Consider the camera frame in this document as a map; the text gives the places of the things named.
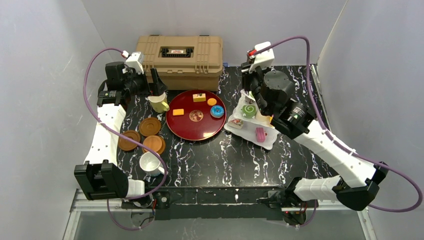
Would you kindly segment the white round cake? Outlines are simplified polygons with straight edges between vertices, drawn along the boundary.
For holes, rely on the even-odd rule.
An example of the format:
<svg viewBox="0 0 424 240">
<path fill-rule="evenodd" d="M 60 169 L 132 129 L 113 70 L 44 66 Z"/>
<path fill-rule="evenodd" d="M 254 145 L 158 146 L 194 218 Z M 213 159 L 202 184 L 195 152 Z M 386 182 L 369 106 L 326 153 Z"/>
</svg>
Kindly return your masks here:
<svg viewBox="0 0 424 240">
<path fill-rule="evenodd" d="M 259 122 L 270 122 L 271 117 L 270 116 L 266 116 L 266 115 L 262 115 L 260 111 L 257 111 L 255 114 L 255 119 Z"/>
</svg>

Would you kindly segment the white three-tier cake stand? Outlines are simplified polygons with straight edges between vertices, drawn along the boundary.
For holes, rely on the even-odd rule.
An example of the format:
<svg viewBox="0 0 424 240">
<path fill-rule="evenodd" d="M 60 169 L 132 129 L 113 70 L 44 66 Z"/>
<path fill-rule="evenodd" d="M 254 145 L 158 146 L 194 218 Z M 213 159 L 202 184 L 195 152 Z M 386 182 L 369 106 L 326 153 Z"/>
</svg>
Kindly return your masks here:
<svg viewBox="0 0 424 240">
<path fill-rule="evenodd" d="M 242 116 L 242 107 L 244 105 L 255 105 L 257 112 L 259 111 L 259 108 L 256 104 L 256 101 L 252 97 L 252 95 L 249 92 L 246 92 L 244 90 L 240 91 L 241 96 L 238 100 L 238 103 L 233 110 L 232 114 L 228 117 L 227 123 L 224 125 L 224 129 L 226 131 L 229 131 L 230 133 L 239 136 L 249 142 L 254 143 L 257 146 L 260 146 L 266 150 L 271 150 L 273 148 L 273 144 L 277 140 L 279 132 L 271 126 L 271 118 L 270 122 L 260 122 L 254 118 L 245 118 Z M 242 129 L 236 129 L 233 127 L 228 126 L 228 122 L 232 119 L 240 119 L 243 120 L 244 124 Z M 266 132 L 266 140 L 265 142 L 259 143 L 256 141 L 256 128 L 264 128 L 264 131 Z"/>
</svg>

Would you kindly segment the white triangular cake slice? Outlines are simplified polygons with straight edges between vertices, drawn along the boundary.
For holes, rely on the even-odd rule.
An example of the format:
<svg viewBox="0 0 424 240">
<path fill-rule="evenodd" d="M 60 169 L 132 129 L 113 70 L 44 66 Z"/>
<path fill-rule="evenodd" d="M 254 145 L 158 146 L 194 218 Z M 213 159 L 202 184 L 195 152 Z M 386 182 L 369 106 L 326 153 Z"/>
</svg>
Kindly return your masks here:
<svg viewBox="0 0 424 240">
<path fill-rule="evenodd" d="M 228 123 L 229 127 L 241 130 L 244 125 L 244 121 L 238 118 L 231 119 Z"/>
</svg>

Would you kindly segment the blue frosted donut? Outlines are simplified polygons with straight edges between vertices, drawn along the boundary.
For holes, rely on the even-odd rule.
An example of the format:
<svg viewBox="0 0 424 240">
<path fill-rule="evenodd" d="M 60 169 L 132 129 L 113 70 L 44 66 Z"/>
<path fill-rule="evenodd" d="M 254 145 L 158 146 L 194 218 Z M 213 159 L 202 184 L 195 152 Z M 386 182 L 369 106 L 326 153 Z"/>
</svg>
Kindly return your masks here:
<svg viewBox="0 0 424 240">
<path fill-rule="evenodd" d="M 219 118 L 223 117 L 224 114 L 225 114 L 225 109 L 220 105 L 214 105 L 210 109 L 210 115 L 213 118 L 219 119 Z"/>
</svg>

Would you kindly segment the pink rectangular cake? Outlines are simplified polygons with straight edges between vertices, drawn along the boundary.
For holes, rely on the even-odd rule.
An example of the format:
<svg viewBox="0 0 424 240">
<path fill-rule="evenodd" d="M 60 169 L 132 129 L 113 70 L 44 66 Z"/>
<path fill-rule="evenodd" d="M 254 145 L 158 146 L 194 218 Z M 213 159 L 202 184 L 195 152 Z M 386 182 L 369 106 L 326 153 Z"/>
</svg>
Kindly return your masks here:
<svg viewBox="0 0 424 240">
<path fill-rule="evenodd" d="M 264 143 L 267 137 L 267 134 L 263 127 L 257 127 L 255 129 L 256 141 L 258 143 Z"/>
</svg>

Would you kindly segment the orange square cake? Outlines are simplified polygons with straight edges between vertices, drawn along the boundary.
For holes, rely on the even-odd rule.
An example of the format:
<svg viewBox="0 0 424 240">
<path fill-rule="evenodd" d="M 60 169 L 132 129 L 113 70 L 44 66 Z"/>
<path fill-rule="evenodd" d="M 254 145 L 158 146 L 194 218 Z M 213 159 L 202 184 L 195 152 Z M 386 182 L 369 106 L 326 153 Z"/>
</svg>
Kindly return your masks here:
<svg viewBox="0 0 424 240">
<path fill-rule="evenodd" d="M 182 108 L 172 110 L 173 116 L 183 116 L 184 114 L 185 114 L 185 110 Z"/>
</svg>

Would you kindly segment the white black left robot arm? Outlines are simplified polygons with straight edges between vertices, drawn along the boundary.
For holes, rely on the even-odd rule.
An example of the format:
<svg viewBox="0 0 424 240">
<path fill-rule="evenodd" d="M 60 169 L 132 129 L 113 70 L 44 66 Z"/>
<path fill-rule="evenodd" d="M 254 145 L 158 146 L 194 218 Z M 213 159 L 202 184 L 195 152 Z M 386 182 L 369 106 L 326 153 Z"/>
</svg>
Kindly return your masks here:
<svg viewBox="0 0 424 240">
<path fill-rule="evenodd" d="M 93 140 L 83 164 L 76 165 L 74 176 L 88 200 L 135 200 L 148 195 L 142 180 L 129 179 L 117 162 L 118 143 L 131 98 L 159 96 L 167 90 L 158 71 L 150 69 L 152 82 L 122 61 L 105 65 L 106 80 L 97 91 L 97 110 L 89 111 L 97 120 Z"/>
</svg>

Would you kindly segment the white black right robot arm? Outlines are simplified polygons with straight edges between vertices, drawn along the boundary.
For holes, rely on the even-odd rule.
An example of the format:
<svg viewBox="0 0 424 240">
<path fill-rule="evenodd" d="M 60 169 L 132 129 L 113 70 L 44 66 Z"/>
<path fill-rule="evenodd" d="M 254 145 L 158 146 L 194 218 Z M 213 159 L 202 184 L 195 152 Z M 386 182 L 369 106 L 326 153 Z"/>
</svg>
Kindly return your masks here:
<svg viewBox="0 0 424 240">
<path fill-rule="evenodd" d="M 355 157 L 352 149 L 343 151 L 335 139 L 329 139 L 316 114 L 292 98 L 296 86 L 285 73 L 251 67 L 251 63 L 241 64 L 242 87 L 252 93 L 260 113 L 272 118 L 270 124 L 277 131 L 311 150 L 338 173 L 327 178 L 294 178 L 284 190 L 283 201 L 329 200 L 354 211 L 365 209 L 375 199 L 387 170 Z"/>
</svg>

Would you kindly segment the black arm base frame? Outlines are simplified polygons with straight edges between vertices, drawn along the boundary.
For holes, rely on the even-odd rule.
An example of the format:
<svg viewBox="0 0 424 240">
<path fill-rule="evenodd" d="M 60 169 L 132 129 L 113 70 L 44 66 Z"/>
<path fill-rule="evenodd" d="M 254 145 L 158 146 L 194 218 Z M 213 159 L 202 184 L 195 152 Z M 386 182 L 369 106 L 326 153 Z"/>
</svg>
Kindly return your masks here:
<svg viewBox="0 0 424 240">
<path fill-rule="evenodd" d="M 271 187 L 161 187 L 141 199 L 124 200 L 125 210 L 153 213 L 158 221 L 177 219 L 266 219 L 303 225 L 314 200 L 302 202 Z"/>
</svg>

